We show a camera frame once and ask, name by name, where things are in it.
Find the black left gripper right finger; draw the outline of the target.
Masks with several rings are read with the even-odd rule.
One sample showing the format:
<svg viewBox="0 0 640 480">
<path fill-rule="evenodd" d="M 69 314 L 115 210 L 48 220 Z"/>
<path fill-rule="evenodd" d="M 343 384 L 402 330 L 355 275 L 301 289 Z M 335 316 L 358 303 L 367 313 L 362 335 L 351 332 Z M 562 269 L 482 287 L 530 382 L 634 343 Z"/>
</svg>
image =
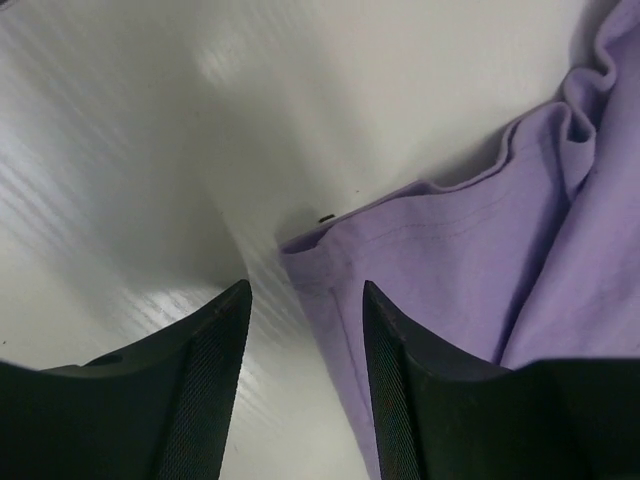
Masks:
<svg viewBox="0 0 640 480">
<path fill-rule="evenodd" d="M 637 361 L 503 368 L 419 325 L 372 282 L 363 333 L 383 478 L 638 477 Z"/>
</svg>

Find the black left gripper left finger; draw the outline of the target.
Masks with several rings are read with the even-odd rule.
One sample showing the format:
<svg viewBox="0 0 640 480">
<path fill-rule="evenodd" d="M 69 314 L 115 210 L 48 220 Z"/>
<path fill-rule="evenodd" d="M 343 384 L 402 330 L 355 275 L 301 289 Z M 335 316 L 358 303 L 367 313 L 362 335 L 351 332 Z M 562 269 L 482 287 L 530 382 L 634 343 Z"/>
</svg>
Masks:
<svg viewBox="0 0 640 480">
<path fill-rule="evenodd" d="M 5 479 L 215 479 L 247 342 L 241 280 L 85 365 L 1 366 Z"/>
</svg>

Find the purple t shirt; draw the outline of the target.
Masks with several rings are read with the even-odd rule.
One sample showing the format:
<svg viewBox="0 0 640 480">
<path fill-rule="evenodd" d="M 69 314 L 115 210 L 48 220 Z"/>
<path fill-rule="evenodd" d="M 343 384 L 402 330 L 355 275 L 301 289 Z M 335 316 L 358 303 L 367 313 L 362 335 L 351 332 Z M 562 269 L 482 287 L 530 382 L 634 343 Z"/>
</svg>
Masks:
<svg viewBox="0 0 640 480">
<path fill-rule="evenodd" d="M 620 2 L 596 64 L 511 123 L 494 164 L 461 184 L 410 184 L 281 248 L 356 435 L 380 467 L 363 288 L 481 359 L 639 353 L 639 5 Z"/>
</svg>

